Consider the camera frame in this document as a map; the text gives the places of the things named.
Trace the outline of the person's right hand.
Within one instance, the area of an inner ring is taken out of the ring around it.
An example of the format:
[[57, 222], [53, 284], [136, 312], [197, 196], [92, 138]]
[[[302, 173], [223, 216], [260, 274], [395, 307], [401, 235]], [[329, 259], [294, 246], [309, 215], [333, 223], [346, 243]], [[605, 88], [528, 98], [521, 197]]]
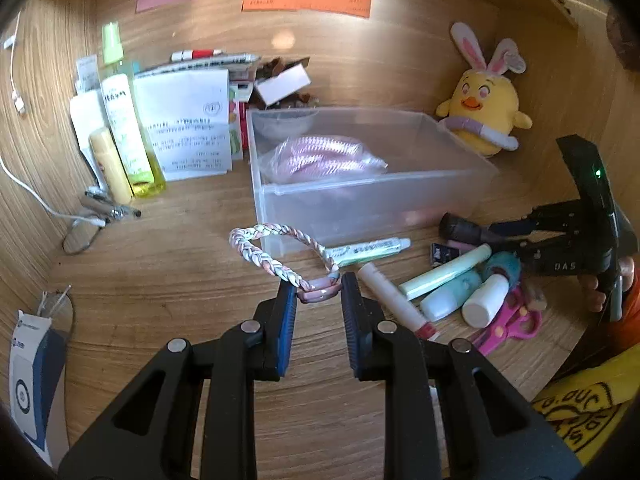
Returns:
[[[636, 263], [632, 257], [620, 259], [620, 275], [623, 278], [623, 291], [628, 292], [634, 284], [634, 268]], [[582, 288], [586, 309], [590, 312], [601, 312], [603, 310], [606, 295], [598, 291], [599, 282], [595, 276], [579, 275], [578, 283]]]

